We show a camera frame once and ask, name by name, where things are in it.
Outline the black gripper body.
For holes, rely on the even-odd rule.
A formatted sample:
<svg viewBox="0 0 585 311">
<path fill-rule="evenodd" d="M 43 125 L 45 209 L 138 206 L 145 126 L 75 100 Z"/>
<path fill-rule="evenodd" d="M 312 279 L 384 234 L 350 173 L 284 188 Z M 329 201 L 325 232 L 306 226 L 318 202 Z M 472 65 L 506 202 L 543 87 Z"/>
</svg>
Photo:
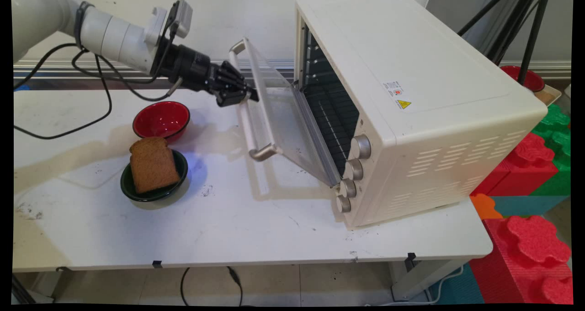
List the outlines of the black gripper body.
<svg viewBox="0 0 585 311">
<path fill-rule="evenodd" d="M 152 76 L 166 77 L 172 84 L 182 78 L 180 86 L 184 88 L 213 93 L 223 88 L 218 80 L 220 69 L 207 55 L 183 45 L 164 43 L 155 54 Z"/>
</svg>

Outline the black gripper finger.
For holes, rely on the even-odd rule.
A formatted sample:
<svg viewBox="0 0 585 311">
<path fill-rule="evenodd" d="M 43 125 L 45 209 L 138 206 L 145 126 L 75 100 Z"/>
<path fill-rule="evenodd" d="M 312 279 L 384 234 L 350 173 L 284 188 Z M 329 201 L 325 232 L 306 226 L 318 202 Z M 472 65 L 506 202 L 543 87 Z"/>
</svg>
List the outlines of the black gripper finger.
<svg viewBox="0 0 585 311">
<path fill-rule="evenodd" d="M 254 102 L 260 101 L 257 90 L 255 90 L 255 88 L 250 87 L 247 87 L 244 90 L 236 88 L 230 90 L 216 91 L 215 97 L 217 99 L 217 105 L 219 107 L 238 105 L 239 103 L 245 102 L 247 100 L 252 100 Z"/>
<path fill-rule="evenodd" d="M 249 89 L 243 75 L 229 61 L 223 61 L 221 64 L 221 80 L 237 90 L 247 91 Z"/>
</svg>

